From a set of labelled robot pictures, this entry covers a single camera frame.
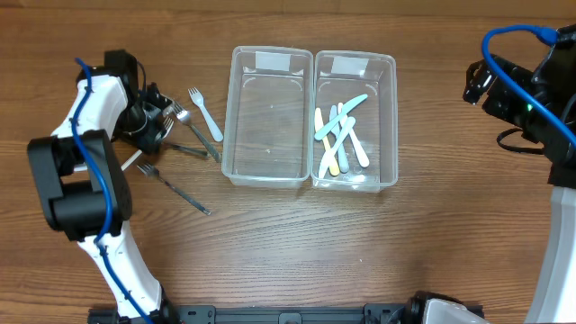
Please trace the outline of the white plastic fork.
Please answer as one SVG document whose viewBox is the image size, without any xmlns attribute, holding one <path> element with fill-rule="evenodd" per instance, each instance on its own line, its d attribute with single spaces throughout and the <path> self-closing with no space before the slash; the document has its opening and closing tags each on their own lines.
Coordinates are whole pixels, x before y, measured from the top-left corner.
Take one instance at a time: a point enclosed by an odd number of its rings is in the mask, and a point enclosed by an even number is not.
<svg viewBox="0 0 576 324">
<path fill-rule="evenodd" d="M 131 166 L 135 161 L 137 161 L 139 159 L 139 157 L 141 156 L 142 151 L 141 150 L 137 150 L 136 152 L 134 152 L 122 165 L 121 165 L 121 170 L 125 171 L 129 166 Z"/>
</svg>

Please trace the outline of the white plastic knife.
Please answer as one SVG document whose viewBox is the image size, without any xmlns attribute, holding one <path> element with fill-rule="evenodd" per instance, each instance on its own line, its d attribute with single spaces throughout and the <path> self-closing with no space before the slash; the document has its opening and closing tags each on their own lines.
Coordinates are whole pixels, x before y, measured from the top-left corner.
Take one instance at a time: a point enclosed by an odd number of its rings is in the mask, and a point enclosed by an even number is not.
<svg viewBox="0 0 576 324">
<path fill-rule="evenodd" d="M 337 112 L 342 113 L 342 109 L 343 109 L 343 103 L 338 103 L 337 104 Z M 341 125 L 344 125 L 344 124 L 346 124 L 346 122 L 347 122 L 347 115 L 342 118 L 340 123 L 341 123 Z M 370 164 L 369 158 L 366 155 L 365 150 L 364 150 L 360 140 L 356 136 L 354 128 L 350 130 L 349 137 L 350 137 L 352 145 L 354 147 L 355 155 L 356 155 L 356 158 L 358 160 L 359 165 L 363 168 L 367 168 Z"/>
</svg>

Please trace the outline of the teal plastic knife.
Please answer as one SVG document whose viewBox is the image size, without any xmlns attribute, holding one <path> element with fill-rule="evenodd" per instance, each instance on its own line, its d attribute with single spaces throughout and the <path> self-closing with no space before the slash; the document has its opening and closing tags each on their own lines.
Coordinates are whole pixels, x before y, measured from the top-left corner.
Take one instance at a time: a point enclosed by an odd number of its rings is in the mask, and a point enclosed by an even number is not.
<svg viewBox="0 0 576 324">
<path fill-rule="evenodd" d="M 340 121 L 353 109 L 355 109 L 359 104 L 364 102 L 368 98 L 368 94 L 360 94 L 343 104 L 341 112 L 334 117 L 332 120 L 328 121 L 322 128 L 317 130 L 314 134 L 315 140 L 322 140 L 327 136 L 330 131 L 340 123 Z"/>
</svg>

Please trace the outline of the pale grey-blue plastic knife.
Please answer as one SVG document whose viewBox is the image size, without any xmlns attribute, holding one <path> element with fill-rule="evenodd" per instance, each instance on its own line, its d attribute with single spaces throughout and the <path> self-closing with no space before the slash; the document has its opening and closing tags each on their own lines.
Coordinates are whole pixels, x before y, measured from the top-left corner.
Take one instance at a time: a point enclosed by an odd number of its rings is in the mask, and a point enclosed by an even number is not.
<svg viewBox="0 0 576 324">
<path fill-rule="evenodd" d="M 332 105 L 330 108 L 330 112 L 329 112 L 329 119 L 332 121 L 337 115 L 338 115 L 337 114 L 337 107 L 335 105 Z M 340 134 L 339 126 L 335 125 L 332 128 L 331 133 L 337 139 L 339 134 Z M 349 164 L 348 164 L 347 154 L 345 152 L 344 145 L 341 145 L 337 150 L 337 162 L 338 162 L 339 169 L 340 169 L 341 173 L 345 174 L 349 171 Z"/>
</svg>

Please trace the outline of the yellow plastic knife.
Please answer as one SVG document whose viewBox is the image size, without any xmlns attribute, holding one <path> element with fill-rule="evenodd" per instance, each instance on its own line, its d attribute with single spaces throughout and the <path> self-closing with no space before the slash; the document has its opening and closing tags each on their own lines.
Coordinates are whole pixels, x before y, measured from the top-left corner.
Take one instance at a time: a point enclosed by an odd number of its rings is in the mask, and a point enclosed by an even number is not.
<svg viewBox="0 0 576 324">
<path fill-rule="evenodd" d="M 317 107 L 315 109 L 315 115 L 314 115 L 314 129 L 315 129 L 315 131 L 319 131 L 323 126 L 324 126 L 324 122 L 323 122 L 323 118 L 322 118 L 321 109 L 319 107 Z M 323 143 L 325 150 L 331 149 L 331 146 L 330 146 L 330 143 L 329 143 L 327 136 L 323 137 L 321 141 Z M 338 162 L 337 162 L 335 157 L 331 157 L 329 159 L 328 169 L 329 169 L 329 172 L 332 176 L 338 176 L 340 174 Z"/>
</svg>

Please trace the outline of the light blue plastic knife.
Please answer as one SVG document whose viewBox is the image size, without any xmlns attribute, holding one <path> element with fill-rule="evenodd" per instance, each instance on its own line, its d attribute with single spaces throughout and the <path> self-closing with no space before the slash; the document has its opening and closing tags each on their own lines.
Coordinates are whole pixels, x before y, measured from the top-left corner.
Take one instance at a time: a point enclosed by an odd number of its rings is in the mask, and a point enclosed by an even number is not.
<svg viewBox="0 0 576 324">
<path fill-rule="evenodd" d="M 319 178 L 323 179 L 328 172 L 329 166 L 335 161 L 335 155 L 338 152 L 338 149 L 342 146 L 344 140 L 350 133 L 350 131 L 354 128 L 356 124 L 355 117 L 348 117 L 346 119 L 345 124 L 342 126 L 342 129 L 339 133 L 339 136 L 336 139 L 335 144 L 327 149 L 323 154 L 323 157 L 319 164 Z"/>
</svg>

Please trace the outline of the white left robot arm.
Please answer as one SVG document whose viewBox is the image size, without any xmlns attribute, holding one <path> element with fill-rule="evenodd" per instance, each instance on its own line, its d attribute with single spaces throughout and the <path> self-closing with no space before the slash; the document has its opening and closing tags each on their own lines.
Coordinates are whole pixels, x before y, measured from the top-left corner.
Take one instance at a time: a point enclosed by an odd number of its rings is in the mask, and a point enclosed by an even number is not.
<svg viewBox="0 0 576 324">
<path fill-rule="evenodd" d="M 101 66 L 80 65 L 77 96 L 66 119 L 32 139 L 27 155 L 49 226 L 94 261 L 116 300 L 114 323 L 177 323 L 179 313 L 146 266 L 131 233 L 131 191 L 114 140 L 141 154 L 159 151 L 171 131 L 171 104 L 139 78 L 143 66 L 124 49 Z"/>
</svg>

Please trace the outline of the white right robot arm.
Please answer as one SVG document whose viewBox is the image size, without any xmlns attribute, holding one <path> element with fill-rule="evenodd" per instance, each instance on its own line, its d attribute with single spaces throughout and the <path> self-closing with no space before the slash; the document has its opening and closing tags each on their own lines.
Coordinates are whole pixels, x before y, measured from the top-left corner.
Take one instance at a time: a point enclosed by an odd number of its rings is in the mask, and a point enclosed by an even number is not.
<svg viewBox="0 0 576 324">
<path fill-rule="evenodd" d="M 491 39 L 529 32 L 549 51 L 535 70 L 525 69 L 490 51 Z M 482 104 L 493 117 L 511 124 L 498 140 L 518 132 L 532 147 L 507 146 L 539 155 L 551 163 L 551 228 L 528 323 L 575 321 L 575 28 L 516 24 L 488 31 L 482 59 L 466 71 L 463 99 Z"/>
</svg>

